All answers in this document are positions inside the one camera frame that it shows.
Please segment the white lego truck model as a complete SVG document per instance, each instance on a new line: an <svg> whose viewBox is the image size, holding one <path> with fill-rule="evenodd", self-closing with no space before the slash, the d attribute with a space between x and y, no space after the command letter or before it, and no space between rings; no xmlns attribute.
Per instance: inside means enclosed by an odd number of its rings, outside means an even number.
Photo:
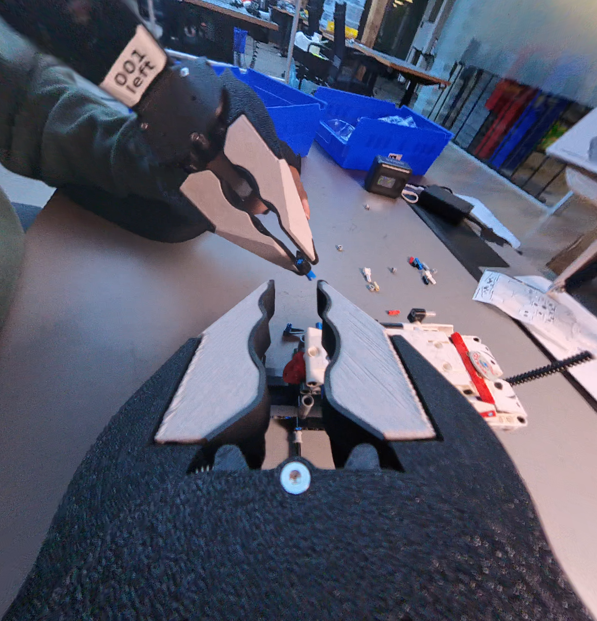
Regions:
<svg viewBox="0 0 597 621"><path fill-rule="evenodd" d="M489 426L503 431L527 426L527 414L514 391L515 385L591 360L591 355L584 352L504 378L489 348L478 337L456 332L450 324L414 321L381 325L392 344L393 337L403 338L463 395Z"/></svg>

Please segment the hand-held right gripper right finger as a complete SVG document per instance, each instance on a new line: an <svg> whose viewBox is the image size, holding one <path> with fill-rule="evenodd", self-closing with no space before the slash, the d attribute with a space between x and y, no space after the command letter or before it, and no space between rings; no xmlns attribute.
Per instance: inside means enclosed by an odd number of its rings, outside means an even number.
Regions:
<svg viewBox="0 0 597 621"><path fill-rule="evenodd" d="M385 441L431 440L434 427L385 328L325 280L317 283L325 396L341 415Z"/></svg>

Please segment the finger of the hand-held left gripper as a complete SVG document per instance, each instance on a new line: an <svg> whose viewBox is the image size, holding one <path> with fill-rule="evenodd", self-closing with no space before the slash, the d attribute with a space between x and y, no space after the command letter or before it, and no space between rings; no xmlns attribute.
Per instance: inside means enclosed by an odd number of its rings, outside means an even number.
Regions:
<svg viewBox="0 0 597 621"><path fill-rule="evenodd" d="M233 206L225 197L219 178L212 171L188 175L180 192L204 215L218 236L297 274L294 267L296 253L290 252L271 235L258 218Z"/></svg>
<svg viewBox="0 0 597 621"><path fill-rule="evenodd" d="M277 215L287 240L310 264L317 264L310 225L287 161L275 155L245 115L229 126L223 152L236 169L252 180L252 188Z"/></svg>

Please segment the black cube charger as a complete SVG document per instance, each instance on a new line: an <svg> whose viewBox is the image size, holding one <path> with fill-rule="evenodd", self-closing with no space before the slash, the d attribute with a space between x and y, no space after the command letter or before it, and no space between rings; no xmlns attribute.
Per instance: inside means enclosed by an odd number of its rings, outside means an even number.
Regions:
<svg viewBox="0 0 597 621"><path fill-rule="evenodd" d="M404 161L377 155L367 171L364 190L388 198L400 198L412 168Z"/></svg>

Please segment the white booklet stand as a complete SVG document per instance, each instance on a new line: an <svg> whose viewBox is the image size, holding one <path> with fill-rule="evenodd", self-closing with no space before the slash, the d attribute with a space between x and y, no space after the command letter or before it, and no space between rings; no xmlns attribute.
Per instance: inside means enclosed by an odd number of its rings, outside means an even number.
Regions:
<svg viewBox="0 0 597 621"><path fill-rule="evenodd" d="M597 175L585 169L566 164L566 183L575 198L582 199L591 203L597 208ZM555 274L551 283L541 279L530 278L530 284L537 286L545 292L555 292L565 294L570 299L575 300L573 290L575 283L581 283L583 276L590 276L592 268L597 268L597 224L589 232L581 234L576 241L565 249L558 251L549 261L548 268ZM552 346L544 339L538 339L547 350L558 360L571 358L582 354L575 353L566 355L558 352L556 346ZM574 377L575 381L597 402L597 358L591 355L591 360L580 363L568 372Z"/></svg>

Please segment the white sticker sheet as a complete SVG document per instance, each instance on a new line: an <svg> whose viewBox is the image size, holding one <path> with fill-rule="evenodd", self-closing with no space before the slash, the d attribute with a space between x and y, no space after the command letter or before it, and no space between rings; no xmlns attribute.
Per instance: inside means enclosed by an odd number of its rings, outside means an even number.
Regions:
<svg viewBox="0 0 597 621"><path fill-rule="evenodd" d="M597 319L565 294L538 289L527 277L486 270L473 300L495 306L558 352L587 351L597 358Z"/></svg>

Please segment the wooden workbench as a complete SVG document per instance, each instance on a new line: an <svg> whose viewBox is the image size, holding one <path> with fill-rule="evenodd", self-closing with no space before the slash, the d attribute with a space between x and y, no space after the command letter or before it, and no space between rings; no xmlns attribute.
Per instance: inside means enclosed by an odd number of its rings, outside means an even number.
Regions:
<svg viewBox="0 0 597 621"><path fill-rule="evenodd" d="M345 39L346 49L351 50L357 61L357 67L363 66L365 81L353 76L349 81L337 82L333 88L364 96L373 96L377 76L387 72L396 72L406 80L406 90L400 100L399 107L410 107L418 86L436 86L444 90L451 86L452 79L439 77L433 72L412 65L410 62L393 57L384 52L374 50L354 39Z"/></svg>

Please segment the black office chair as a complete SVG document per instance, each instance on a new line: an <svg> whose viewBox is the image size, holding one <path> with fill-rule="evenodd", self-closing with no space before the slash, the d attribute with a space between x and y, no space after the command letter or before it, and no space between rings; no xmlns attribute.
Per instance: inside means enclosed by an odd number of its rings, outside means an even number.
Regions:
<svg viewBox="0 0 597 621"><path fill-rule="evenodd" d="M362 94L364 83L356 79L354 69L347 62L346 54L346 3L336 3L334 8L333 41L325 40L329 46L321 46L311 38L294 38L293 60L297 88L307 80L317 86Z"/></svg>

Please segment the person's left hand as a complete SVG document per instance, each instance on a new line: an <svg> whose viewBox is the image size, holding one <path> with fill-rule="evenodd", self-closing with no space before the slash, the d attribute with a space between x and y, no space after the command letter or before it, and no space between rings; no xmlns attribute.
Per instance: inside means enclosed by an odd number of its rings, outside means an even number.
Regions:
<svg viewBox="0 0 597 621"><path fill-rule="evenodd" d="M296 189L298 191L298 194L299 194L299 197L302 203L303 211L306 215L307 220L309 221L310 220L310 205L308 202L308 196L307 196L306 190L302 183L300 171L297 170L293 166L290 166L289 168L290 168L290 172L292 174L294 184L296 186Z"/></svg>

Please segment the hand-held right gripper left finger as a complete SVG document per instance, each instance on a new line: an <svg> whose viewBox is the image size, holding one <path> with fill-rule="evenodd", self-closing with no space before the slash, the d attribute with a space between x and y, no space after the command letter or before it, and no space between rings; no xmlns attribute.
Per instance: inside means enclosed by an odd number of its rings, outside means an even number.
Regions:
<svg viewBox="0 0 597 621"><path fill-rule="evenodd" d="M200 334L156 443L246 443L264 436L271 400L263 357L274 310L269 280Z"/></svg>

